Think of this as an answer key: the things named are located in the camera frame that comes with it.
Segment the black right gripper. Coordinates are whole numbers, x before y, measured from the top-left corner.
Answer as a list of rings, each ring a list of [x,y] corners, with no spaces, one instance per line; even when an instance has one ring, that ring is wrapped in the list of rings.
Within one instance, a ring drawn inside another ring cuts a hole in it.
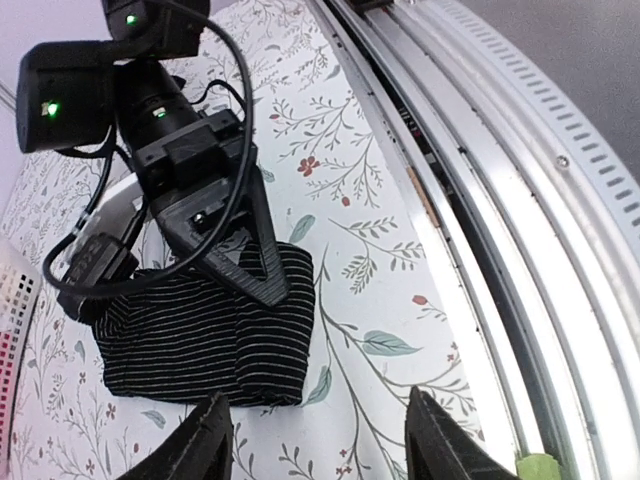
[[[152,216],[169,246],[194,250],[218,224],[242,156],[243,132],[229,109],[200,114],[179,82],[155,60],[116,67],[115,114]],[[215,245],[202,271],[263,305],[289,294],[262,174],[250,169],[224,238],[238,236],[233,257]]]

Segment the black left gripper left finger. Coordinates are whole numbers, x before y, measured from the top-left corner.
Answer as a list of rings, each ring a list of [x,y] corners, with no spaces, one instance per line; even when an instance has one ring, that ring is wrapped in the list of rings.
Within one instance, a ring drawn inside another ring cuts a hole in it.
[[[227,398],[215,393],[136,466],[119,476],[127,480],[229,480],[233,424]]]

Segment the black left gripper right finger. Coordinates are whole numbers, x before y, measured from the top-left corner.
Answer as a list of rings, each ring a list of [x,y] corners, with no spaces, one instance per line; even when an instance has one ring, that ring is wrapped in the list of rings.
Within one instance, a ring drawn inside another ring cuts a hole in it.
[[[512,480],[433,397],[414,386],[405,419],[410,480]]]

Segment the black pinstriped underwear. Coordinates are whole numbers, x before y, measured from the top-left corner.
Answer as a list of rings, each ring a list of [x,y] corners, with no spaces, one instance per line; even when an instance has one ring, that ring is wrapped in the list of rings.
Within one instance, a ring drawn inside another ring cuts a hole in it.
[[[302,402],[316,295],[309,252],[278,246],[288,296],[267,307],[196,272],[121,296],[92,324],[115,396],[235,407]]]

